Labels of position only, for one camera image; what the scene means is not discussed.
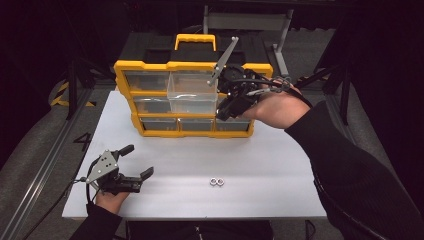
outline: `black cable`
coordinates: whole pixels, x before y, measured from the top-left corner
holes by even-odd
[[[120,237],[118,235],[114,235],[113,240],[127,240],[127,238],[123,238],[123,237]]]
[[[281,83],[275,83],[269,80],[263,80],[263,79],[254,79],[254,78],[239,78],[239,79],[232,79],[231,81],[228,81],[226,83],[233,84],[233,83],[240,83],[240,82],[248,82],[248,83],[258,83],[258,84],[266,84],[273,87],[281,87]]]
[[[302,94],[300,94],[298,91],[294,90],[293,88],[289,88],[286,90],[286,92],[292,96],[297,97],[298,99],[302,100],[306,105],[308,105],[310,108],[313,107],[312,103],[308,101]]]
[[[309,233],[309,226],[312,227],[312,233]],[[316,233],[315,225],[310,220],[305,220],[305,240],[314,239],[314,235]]]
[[[94,194],[93,198],[91,199],[91,202],[94,203],[94,199],[96,198],[97,194],[99,194],[100,188],[96,190],[96,193]]]
[[[60,200],[62,200],[63,196],[65,196],[66,192],[69,190],[69,187],[71,187],[74,183],[80,182],[81,180],[72,180],[68,185],[66,186],[65,190],[60,194],[59,198],[56,200],[56,202],[47,210],[47,212],[41,217],[40,220],[29,230],[29,232],[22,238],[22,240],[27,239],[32,232],[44,221],[44,219],[53,211],[53,209],[59,204]]]
[[[94,165],[96,165],[96,163],[98,161],[99,161],[99,159],[96,159],[91,163],[90,167],[88,168],[87,177],[90,176],[91,170],[93,170]],[[86,197],[87,197],[87,204],[90,205],[90,203],[92,203],[93,201],[91,201],[91,199],[90,199],[90,186],[89,186],[89,184],[86,184],[86,186],[85,186],[85,194],[86,194]]]

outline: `white table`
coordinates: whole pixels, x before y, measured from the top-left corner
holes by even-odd
[[[106,149],[134,144],[120,157],[120,172],[137,177],[154,166],[140,193],[132,193],[120,215],[127,219],[195,220],[326,216],[318,199],[309,159],[283,130],[255,122],[250,138],[142,137],[130,120],[126,99],[112,91],[78,173]],[[211,186],[222,178],[222,187]],[[73,186],[65,218],[86,213],[85,183]]]

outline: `forearm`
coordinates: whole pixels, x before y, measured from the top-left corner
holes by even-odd
[[[424,223],[403,187],[377,159],[338,132],[325,103],[286,132],[302,146],[324,190],[343,211],[389,239],[424,239]],[[352,227],[346,225],[352,222],[320,197],[330,221],[349,235]]]
[[[71,240],[112,239],[122,218],[93,205],[90,215],[79,226]]]

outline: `plastic drawer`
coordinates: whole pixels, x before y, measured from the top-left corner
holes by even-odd
[[[166,91],[169,72],[124,70],[130,90]]]
[[[227,121],[216,120],[216,131],[247,131],[251,120],[244,118],[229,118]]]
[[[182,131],[212,131],[213,119],[179,118]]]
[[[173,113],[214,114],[218,93],[216,84],[210,87],[207,71],[172,72],[169,75],[167,97]]]
[[[169,113],[171,105],[167,97],[134,97],[134,103],[139,113]]]
[[[140,118],[144,130],[175,131],[177,119],[175,118]]]

